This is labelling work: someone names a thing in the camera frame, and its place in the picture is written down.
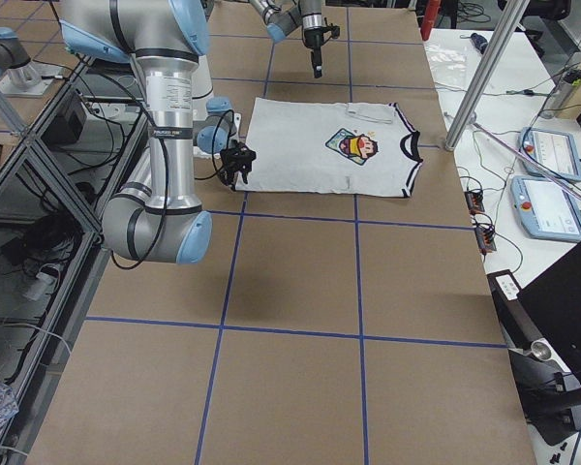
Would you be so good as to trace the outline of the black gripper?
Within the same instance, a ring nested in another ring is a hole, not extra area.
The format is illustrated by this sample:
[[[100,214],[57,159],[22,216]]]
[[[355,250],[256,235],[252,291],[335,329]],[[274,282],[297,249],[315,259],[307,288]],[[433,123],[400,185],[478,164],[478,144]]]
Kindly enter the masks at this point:
[[[314,78],[322,77],[321,47],[325,43],[324,28],[303,29],[303,44],[311,50],[311,65]]]
[[[231,190],[235,190],[237,173],[241,174],[244,184],[248,183],[248,175],[253,162],[257,158],[254,150],[240,140],[232,140],[227,148],[220,151],[222,160],[222,181]]]

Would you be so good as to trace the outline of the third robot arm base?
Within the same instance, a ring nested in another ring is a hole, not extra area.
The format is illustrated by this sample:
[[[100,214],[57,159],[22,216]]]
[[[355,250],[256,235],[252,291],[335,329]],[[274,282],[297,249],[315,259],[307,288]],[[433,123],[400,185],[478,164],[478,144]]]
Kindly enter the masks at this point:
[[[0,27],[0,91],[11,97],[42,97],[63,67],[34,62],[15,31]]]

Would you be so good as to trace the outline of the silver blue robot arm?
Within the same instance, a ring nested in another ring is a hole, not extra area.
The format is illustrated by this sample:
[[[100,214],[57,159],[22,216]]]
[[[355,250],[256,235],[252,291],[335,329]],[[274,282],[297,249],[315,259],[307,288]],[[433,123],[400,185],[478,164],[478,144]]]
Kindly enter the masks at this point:
[[[214,154],[235,135],[230,102],[215,98],[194,116],[193,92],[210,78],[209,31],[199,1],[66,1],[60,19],[69,50],[132,67],[148,118],[148,150],[107,202],[102,226],[114,254],[195,264],[212,218],[195,192],[196,149]]]
[[[292,1],[292,6],[286,10],[274,1],[249,1],[249,4],[260,15],[267,34],[275,44],[282,42],[293,31],[301,30],[302,43],[310,50],[314,78],[321,78],[321,49],[326,43],[325,34],[330,30],[322,14],[321,1]]]

